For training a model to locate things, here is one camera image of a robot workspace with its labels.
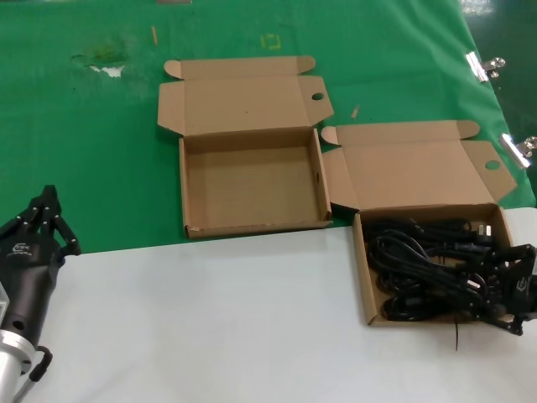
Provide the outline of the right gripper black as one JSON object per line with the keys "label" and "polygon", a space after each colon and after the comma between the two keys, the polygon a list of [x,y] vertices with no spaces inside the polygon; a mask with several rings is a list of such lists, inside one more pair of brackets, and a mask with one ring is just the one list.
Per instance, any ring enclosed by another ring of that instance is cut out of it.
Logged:
{"label": "right gripper black", "polygon": [[536,276],[533,274],[536,247],[519,245],[500,249],[497,259],[501,262],[517,262],[524,270],[509,271],[505,295],[508,313],[491,309],[488,312],[488,324],[515,336],[522,336],[524,322],[536,318]]}

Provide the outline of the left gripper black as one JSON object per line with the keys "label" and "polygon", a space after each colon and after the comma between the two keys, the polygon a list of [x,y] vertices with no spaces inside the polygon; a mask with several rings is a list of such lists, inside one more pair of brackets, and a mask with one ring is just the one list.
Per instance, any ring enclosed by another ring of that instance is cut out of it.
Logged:
{"label": "left gripper black", "polygon": [[[62,255],[80,255],[78,238],[61,216],[57,190],[47,185],[18,218],[1,226],[1,285],[9,303],[1,329],[40,339]],[[44,214],[44,232],[36,233]],[[65,242],[60,247],[54,234]]]}

